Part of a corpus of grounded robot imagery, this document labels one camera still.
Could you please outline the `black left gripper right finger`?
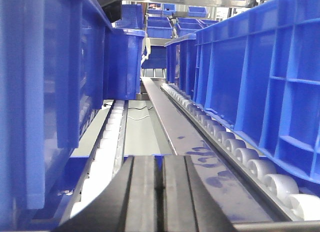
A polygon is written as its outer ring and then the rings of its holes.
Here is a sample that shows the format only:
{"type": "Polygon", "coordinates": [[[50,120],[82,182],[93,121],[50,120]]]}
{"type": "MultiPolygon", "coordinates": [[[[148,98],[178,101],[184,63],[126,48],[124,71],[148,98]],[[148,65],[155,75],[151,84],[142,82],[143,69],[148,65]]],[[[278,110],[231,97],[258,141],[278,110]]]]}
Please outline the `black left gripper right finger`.
{"type": "Polygon", "coordinates": [[[164,231],[236,231],[201,181],[190,156],[163,158],[164,231]]]}

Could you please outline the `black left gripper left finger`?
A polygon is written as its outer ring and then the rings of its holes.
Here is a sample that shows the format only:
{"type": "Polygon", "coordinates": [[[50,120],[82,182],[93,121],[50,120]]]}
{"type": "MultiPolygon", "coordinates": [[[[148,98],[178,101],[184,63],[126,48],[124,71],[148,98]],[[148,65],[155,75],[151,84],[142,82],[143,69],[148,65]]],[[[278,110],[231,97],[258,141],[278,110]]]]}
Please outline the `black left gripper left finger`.
{"type": "Polygon", "coordinates": [[[55,231],[157,231],[156,172],[153,156],[129,157],[102,193],[55,231]]]}

